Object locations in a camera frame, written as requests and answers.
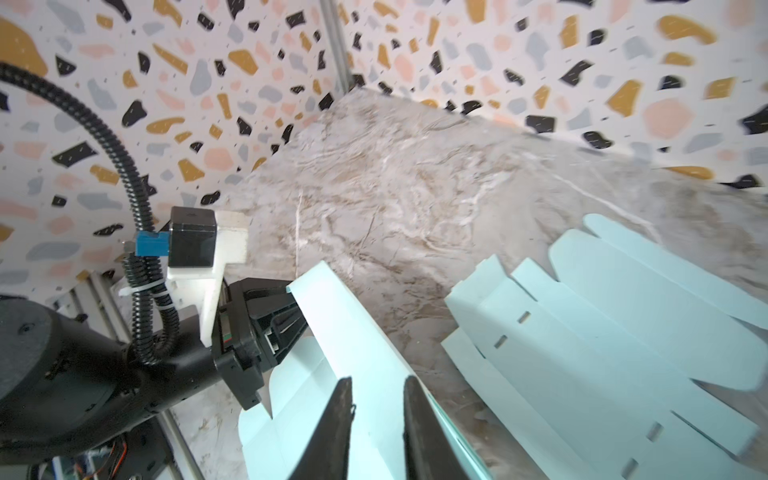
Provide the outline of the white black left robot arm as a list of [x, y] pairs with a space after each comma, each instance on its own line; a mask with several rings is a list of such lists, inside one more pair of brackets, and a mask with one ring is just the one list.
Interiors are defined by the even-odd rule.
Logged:
[[23, 299], [1, 302], [1, 461], [31, 465], [97, 447], [198, 394], [227, 385], [242, 408], [260, 402], [307, 322], [284, 280], [232, 283], [212, 343], [196, 317], [168, 358], [139, 362], [130, 345]]

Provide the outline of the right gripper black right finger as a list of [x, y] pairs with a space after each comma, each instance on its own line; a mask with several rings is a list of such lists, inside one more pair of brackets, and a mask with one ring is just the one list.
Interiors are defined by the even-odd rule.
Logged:
[[415, 376], [404, 385], [404, 451], [408, 480], [468, 480]]

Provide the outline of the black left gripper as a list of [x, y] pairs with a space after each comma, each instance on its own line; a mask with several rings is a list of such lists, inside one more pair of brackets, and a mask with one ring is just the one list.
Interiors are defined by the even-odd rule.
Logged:
[[264, 375], [280, 365], [307, 329], [289, 282], [245, 278], [223, 289], [212, 336], [221, 379], [244, 410], [261, 402]]

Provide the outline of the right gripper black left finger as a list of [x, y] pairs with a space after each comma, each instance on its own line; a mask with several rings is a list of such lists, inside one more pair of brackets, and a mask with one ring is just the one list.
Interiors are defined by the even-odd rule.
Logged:
[[345, 480], [354, 421], [352, 378], [340, 379], [290, 480]]

